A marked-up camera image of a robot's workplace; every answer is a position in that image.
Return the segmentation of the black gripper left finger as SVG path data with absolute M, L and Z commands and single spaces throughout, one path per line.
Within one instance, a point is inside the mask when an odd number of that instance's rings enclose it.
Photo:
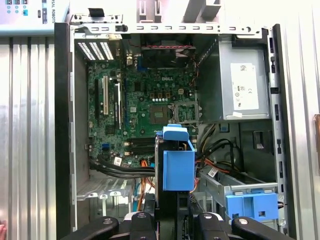
M 147 194 L 144 211 L 130 212 L 122 221 L 103 216 L 63 237 L 64 240 L 155 240 L 155 195 Z

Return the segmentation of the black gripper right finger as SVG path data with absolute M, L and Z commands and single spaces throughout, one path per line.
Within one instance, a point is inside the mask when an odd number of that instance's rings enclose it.
M 237 217 L 228 224 L 217 213 L 203 211 L 194 196 L 189 197 L 188 233 L 191 240 L 290 240 L 291 237 L 249 217 Z

